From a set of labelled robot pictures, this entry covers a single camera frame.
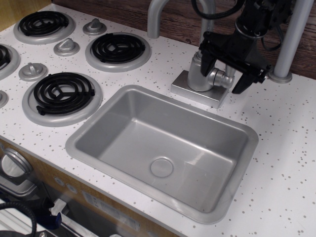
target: sink drain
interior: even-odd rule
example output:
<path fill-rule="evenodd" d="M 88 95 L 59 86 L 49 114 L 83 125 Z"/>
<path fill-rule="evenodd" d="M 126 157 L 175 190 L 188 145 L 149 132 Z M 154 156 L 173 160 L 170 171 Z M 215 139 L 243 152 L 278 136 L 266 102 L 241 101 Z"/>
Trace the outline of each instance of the sink drain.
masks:
<path fill-rule="evenodd" d="M 173 165 L 166 158 L 159 158 L 152 163 L 150 170 L 155 176 L 164 178 L 172 173 Z"/>

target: speckled surface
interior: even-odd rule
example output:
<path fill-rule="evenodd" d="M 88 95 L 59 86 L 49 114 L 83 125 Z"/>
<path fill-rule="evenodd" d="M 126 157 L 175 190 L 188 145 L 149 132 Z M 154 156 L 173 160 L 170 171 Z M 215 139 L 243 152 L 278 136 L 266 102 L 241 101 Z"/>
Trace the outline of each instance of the speckled surface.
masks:
<path fill-rule="evenodd" d="M 265 81 L 252 85 L 241 95 L 229 93 L 217 110 L 208 108 L 170 92 L 175 78 L 182 70 L 189 69 L 197 47 L 163 37 L 148 39 L 146 32 L 100 19 L 106 24 L 107 33 L 137 34 L 152 47 L 151 58 L 138 69 L 126 73 L 101 72 L 89 66 L 84 57 L 85 47 L 96 36 L 85 35 L 82 27 L 94 17 L 55 5 L 44 9 L 73 17 L 77 26 L 70 38 L 80 45 L 80 51 L 70 57 L 59 57 L 53 52 L 55 43 L 21 43 L 14 38 L 13 26 L 0 32 L 0 43 L 14 47 L 21 56 L 18 69 L 0 80 L 0 89 L 9 96 L 8 103 L 0 109 L 2 139 L 23 147 L 181 236 L 315 236 L 315 80 L 294 75 L 289 84 Z M 45 64 L 50 74 L 77 72 L 93 77 L 101 85 L 102 104 L 122 86 L 137 84 L 253 128 L 259 135 L 259 144 L 223 220 L 213 225 L 196 223 L 68 156 L 65 142 L 84 121 L 52 128 L 36 125 L 24 116 L 22 97 L 33 82 L 20 80 L 18 71 L 29 62 Z"/>

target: cable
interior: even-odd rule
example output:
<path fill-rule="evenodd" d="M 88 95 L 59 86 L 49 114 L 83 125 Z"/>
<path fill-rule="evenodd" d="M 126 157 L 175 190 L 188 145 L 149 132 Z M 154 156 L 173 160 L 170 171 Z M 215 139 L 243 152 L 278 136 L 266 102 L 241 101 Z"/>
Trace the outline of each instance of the cable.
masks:
<path fill-rule="evenodd" d="M 230 15 L 236 13 L 237 11 L 239 11 L 242 8 L 243 4 L 245 3 L 245 0 L 237 0 L 237 3 L 236 3 L 235 6 L 233 6 L 233 8 L 231 8 L 231 9 L 229 9 L 227 11 L 220 12 L 220 13 L 215 13 L 215 14 L 205 14 L 205 13 L 201 12 L 198 9 L 197 0 L 191 0 L 191 3 L 192 3 L 192 7 L 193 7 L 194 11 L 200 17 L 202 17 L 204 19 L 207 19 L 207 20 L 217 20 L 217 19 L 220 19 L 220 18 L 224 18 L 224 17 L 230 16 Z"/>
<path fill-rule="evenodd" d="M 34 212 L 28 206 L 23 205 L 19 202 L 15 202 L 15 201 L 0 204 L 0 210 L 4 210 L 7 208 L 15 208 L 15 209 L 25 213 L 31 219 L 32 232 L 31 232 L 30 237 L 35 237 L 35 234 L 36 234 L 36 217 L 35 217 Z"/>
<path fill-rule="evenodd" d="M 282 30 L 281 30 L 280 26 L 276 26 L 276 32 L 277 32 L 278 38 L 280 39 L 280 43 L 277 46 L 267 47 L 266 44 L 265 44 L 264 38 L 261 38 L 262 46 L 268 52 L 271 52 L 271 51 L 279 49 L 282 46 L 282 44 L 283 44 L 284 35 L 282 33 Z"/>

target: stove knob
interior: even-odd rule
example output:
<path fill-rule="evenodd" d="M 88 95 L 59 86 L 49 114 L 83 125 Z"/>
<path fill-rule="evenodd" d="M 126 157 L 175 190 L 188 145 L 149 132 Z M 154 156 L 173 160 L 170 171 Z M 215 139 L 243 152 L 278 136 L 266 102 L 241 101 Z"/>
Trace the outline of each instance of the stove knob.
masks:
<path fill-rule="evenodd" d="M 30 163 L 17 151 L 6 148 L 0 164 L 2 171 L 10 178 L 21 177 L 30 173 L 33 168 Z"/>
<path fill-rule="evenodd" d="M 5 106 L 8 100 L 8 95 L 4 91 L 0 90 L 0 108 Z"/>
<path fill-rule="evenodd" d="M 65 39 L 64 41 L 56 44 L 54 47 L 54 53 L 62 57 L 72 56 L 78 53 L 79 50 L 79 44 L 74 42 L 71 38 Z"/>
<path fill-rule="evenodd" d="M 97 18 L 94 18 L 91 22 L 86 24 L 82 30 L 87 35 L 97 36 L 104 33 L 107 30 L 107 27 Z"/>
<path fill-rule="evenodd" d="M 19 77 L 24 81 L 36 81 L 47 75 L 47 67 L 42 63 L 28 63 L 20 69 Z"/>

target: sink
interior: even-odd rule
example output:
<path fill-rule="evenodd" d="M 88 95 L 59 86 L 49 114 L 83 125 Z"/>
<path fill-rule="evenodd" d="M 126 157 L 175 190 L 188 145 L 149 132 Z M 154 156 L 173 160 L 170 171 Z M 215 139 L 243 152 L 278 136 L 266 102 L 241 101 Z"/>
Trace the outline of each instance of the sink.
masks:
<path fill-rule="evenodd" d="M 246 125 L 128 85 L 67 140 L 66 151 L 211 224 L 225 216 L 257 144 Z"/>

